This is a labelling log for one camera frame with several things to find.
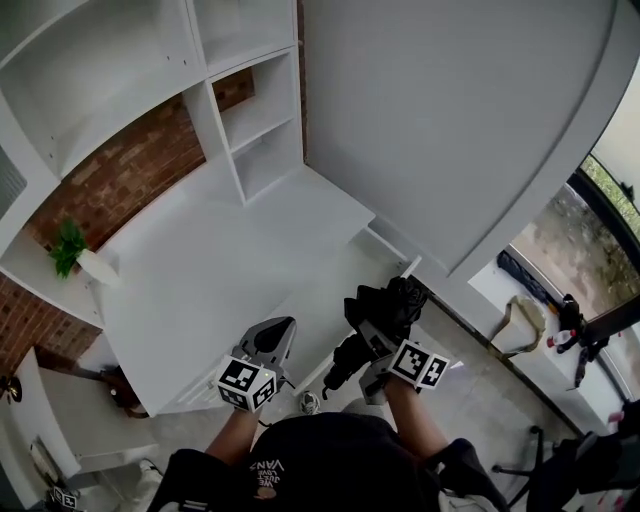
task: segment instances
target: person's arm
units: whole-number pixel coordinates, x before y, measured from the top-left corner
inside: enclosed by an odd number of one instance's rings
[[[398,434],[407,450],[426,460],[449,445],[409,383],[392,375],[384,391]]]
[[[205,451],[229,466],[242,462],[251,451],[260,412],[233,411],[227,423]]]

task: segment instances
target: black sleeve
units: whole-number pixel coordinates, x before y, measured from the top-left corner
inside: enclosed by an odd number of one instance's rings
[[[235,471],[221,460],[197,450],[178,450],[169,459],[148,512],[158,512],[172,502],[181,510],[204,512],[211,509],[209,503],[220,505],[230,500],[236,486]]]
[[[440,453],[427,460],[427,467],[434,471],[439,464],[442,488],[458,496],[484,496],[500,512],[507,512],[507,502],[487,475],[473,445],[466,439],[456,439]]]

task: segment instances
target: white pot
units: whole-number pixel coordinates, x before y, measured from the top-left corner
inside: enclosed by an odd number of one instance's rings
[[[95,252],[85,249],[77,259],[78,264],[91,277],[108,286],[119,286],[120,276]]]

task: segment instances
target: green grass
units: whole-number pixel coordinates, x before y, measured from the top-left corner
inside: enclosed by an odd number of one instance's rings
[[[591,155],[580,166],[587,173],[598,188],[604,192],[611,204],[618,210],[631,231],[640,239],[640,213],[629,199],[623,194],[620,186],[600,163]]]

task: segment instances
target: gray floor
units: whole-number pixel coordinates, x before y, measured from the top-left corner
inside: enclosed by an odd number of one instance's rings
[[[543,427],[549,440],[572,437],[569,428],[520,380],[433,303],[425,306],[416,325],[412,331],[414,340],[451,359],[451,369],[438,388],[424,391],[421,397],[451,440],[464,437],[474,444],[487,470],[496,463],[518,468],[531,464],[534,456],[531,425]],[[314,383],[315,391],[320,390],[320,384]],[[296,411],[296,401],[286,390],[285,387],[285,392],[266,406],[263,421],[277,421]],[[339,411],[359,396],[357,381],[351,379],[323,402],[323,410]],[[230,413],[231,409],[224,407],[144,420],[149,422],[160,445],[154,462],[163,470],[175,450],[185,447],[203,450]],[[136,471],[136,467],[128,467],[107,472],[125,498],[137,480]],[[496,475],[495,482],[508,499],[522,480]]]

